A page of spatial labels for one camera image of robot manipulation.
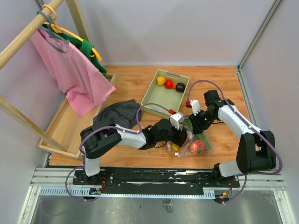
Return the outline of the yellow fake banana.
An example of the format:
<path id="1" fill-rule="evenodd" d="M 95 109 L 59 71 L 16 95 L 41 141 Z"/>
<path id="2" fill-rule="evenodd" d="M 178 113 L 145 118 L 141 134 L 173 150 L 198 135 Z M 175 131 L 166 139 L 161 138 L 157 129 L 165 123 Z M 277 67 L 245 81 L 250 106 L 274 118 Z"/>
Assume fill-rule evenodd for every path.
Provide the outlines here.
<path id="1" fill-rule="evenodd" d="M 171 149 L 177 152 L 180 150 L 180 147 L 174 143 L 171 143 Z"/>

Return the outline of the green fake leafy vegetable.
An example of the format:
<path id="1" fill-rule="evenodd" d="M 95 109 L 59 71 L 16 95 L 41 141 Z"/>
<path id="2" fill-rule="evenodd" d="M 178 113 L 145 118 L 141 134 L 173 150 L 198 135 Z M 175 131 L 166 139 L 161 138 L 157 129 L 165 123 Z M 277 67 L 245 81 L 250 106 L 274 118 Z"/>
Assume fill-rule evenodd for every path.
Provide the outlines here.
<path id="1" fill-rule="evenodd" d="M 191 125 L 191 122 L 190 122 L 189 119 L 185 120 L 185 128 L 187 129 L 188 133 L 192 135 L 192 138 L 190 140 L 191 143 L 194 142 L 195 140 L 201 140 L 205 144 L 205 151 L 204 151 L 204 153 L 210 153 L 212 151 L 212 144 L 211 144 L 209 138 L 205 135 L 205 133 L 201 133 L 201 134 L 197 134 L 197 135 L 194 135 L 192 133 L 192 125 Z M 190 150 L 190 144 L 191 143 L 187 144 L 188 147 L 189 147 L 188 151 L 186 152 L 187 155 L 195 155 Z"/>

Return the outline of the clear zip top bag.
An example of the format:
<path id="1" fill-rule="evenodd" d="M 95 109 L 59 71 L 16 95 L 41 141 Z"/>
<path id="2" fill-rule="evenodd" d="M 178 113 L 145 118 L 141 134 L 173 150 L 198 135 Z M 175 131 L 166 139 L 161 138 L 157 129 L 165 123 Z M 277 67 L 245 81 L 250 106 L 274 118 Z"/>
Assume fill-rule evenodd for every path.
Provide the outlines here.
<path id="1" fill-rule="evenodd" d="M 187 116 L 185 116 L 185 120 L 181 126 L 187 129 L 187 139 L 182 147 L 168 141 L 164 147 L 167 148 L 170 153 L 176 157 L 186 157 L 212 152 L 213 146 L 210 139 L 205 133 L 194 135 L 192 133 L 191 121 Z"/>

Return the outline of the orange fake peach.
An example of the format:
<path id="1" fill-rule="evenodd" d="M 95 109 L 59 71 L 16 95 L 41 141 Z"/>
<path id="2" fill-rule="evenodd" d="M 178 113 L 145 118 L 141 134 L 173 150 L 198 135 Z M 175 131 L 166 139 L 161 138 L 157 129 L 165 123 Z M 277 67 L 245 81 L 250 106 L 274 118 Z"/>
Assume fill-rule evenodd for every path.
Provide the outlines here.
<path id="1" fill-rule="evenodd" d="M 190 144 L 190 150 L 194 154 L 202 154 L 205 151 L 205 144 L 201 140 L 195 140 Z"/>

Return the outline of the dark fake avocado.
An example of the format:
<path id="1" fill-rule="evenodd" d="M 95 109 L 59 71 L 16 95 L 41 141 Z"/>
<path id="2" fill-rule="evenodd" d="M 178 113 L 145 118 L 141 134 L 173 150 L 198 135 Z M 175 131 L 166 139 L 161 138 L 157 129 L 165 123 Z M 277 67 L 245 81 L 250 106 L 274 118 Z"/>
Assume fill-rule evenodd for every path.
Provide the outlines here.
<path id="1" fill-rule="evenodd" d="M 175 86 L 175 90 L 177 92 L 184 92 L 185 91 L 185 84 L 184 83 L 177 83 L 176 86 Z"/>

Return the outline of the yellow fake orange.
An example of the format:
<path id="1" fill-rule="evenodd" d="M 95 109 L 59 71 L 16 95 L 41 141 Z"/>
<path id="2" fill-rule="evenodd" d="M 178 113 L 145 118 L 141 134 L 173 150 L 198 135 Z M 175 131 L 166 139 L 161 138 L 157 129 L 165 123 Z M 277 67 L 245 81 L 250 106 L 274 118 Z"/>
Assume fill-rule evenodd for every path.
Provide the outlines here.
<path id="1" fill-rule="evenodd" d="M 166 82 L 166 78 L 164 76 L 158 76 L 156 78 L 156 84 L 158 86 L 163 86 L 165 84 L 165 82 Z"/>

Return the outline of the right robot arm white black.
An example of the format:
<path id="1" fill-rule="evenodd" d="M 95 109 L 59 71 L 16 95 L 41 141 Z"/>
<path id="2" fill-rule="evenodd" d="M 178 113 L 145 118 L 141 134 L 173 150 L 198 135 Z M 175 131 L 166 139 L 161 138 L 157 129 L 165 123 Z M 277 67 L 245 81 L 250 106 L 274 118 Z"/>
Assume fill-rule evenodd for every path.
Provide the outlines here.
<path id="1" fill-rule="evenodd" d="M 236 158 L 214 165 L 212 182 L 221 187 L 229 178 L 239 175 L 271 171 L 276 167 L 275 137 L 271 131 L 263 131 L 249 122 L 231 100 L 220 98 L 217 90 L 204 93 L 207 109 L 204 111 L 197 100 L 188 99 L 186 107 L 192 109 L 189 120 L 193 134 L 200 134 L 211 124 L 224 122 L 239 140 Z"/>

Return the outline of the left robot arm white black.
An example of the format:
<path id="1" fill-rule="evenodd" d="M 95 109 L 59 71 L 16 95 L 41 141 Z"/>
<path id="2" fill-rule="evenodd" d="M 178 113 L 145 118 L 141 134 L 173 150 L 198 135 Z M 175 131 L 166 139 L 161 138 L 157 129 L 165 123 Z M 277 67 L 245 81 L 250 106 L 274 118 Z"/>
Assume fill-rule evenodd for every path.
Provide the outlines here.
<path id="1" fill-rule="evenodd" d="M 84 129 L 80 133 L 79 150 L 84 156 L 84 180 L 94 185 L 100 180 L 100 158 L 116 145 L 147 150 L 159 142 L 172 142 L 181 147 L 188 139 L 186 128 L 177 129 L 168 119 L 141 131 L 124 128 L 107 119 Z"/>

